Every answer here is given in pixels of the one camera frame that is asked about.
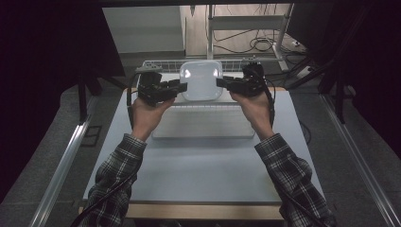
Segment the wall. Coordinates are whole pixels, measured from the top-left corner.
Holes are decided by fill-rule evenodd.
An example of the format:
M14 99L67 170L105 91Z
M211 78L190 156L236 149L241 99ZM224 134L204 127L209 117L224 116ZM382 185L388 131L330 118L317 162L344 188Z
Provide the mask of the wall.
M183 51L180 7L103 9L118 53Z

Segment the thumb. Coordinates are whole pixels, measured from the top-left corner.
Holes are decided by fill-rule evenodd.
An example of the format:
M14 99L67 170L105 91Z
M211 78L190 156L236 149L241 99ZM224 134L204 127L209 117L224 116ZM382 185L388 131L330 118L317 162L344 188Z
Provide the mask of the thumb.
M169 107L171 107L171 105L174 103L175 98L171 98L167 101L164 101L160 106L158 106L157 108L160 109L161 111L165 111L167 110Z
M237 93L233 93L233 92L230 92L230 96L234 101L237 101L239 103L242 103L243 100L245 99L244 96L237 94Z

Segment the black controller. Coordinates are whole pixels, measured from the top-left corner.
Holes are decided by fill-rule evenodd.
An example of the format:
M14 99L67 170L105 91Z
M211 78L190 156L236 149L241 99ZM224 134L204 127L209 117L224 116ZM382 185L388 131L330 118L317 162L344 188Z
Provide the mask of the black controller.
M156 72L141 74L138 84L138 97L150 106L176 97L178 93L186 92L187 83L180 83L179 79L161 82L162 75Z
M226 88L227 91L248 97L258 96L262 92L265 92L269 100L270 123L273 125L275 115L274 100L268 86L266 85L262 65L256 62L251 62L242 68L242 72L244 74L243 78L224 76L223 79L217 79L217 87Z

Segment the hand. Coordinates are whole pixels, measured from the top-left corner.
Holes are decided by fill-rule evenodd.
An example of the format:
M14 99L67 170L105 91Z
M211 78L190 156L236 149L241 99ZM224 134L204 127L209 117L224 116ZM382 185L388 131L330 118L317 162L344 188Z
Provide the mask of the hand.
M241 106L245 117L251 122L260 141L270 138L274 132L270 124L269 101L265 93L259 96L245 97L230 92L230 96Z
M131 135L145 142L159 125L163 113L174 103L174 100L172 98L157 107L151 107L141 98L136 98L132 104L133 129Z

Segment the plaid shirt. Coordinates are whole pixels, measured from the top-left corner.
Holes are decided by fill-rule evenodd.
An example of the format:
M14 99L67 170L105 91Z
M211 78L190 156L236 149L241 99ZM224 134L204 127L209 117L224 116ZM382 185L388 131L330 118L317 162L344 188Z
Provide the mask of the plaid shirt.
M86 206L98 201L115 185L124 181L135 169L139 169L143 158L146 143L125 134L123 141L115 151L100 166L96 174L96 184L89 191L89 200ZM284 188L289 195L324 221L327 226L335 226L334 216L327 208L321 194L310 182L312 171L305 160L299 159L292 152L280 134L262 141L255 146L273 181L283 205L280 213L289 226L314 226L313 222L295 208L283 195L280 188ZM81 223L81 226L121 226L127 214L131 186L135 177L119 192L106 200L101 206L92 211Z

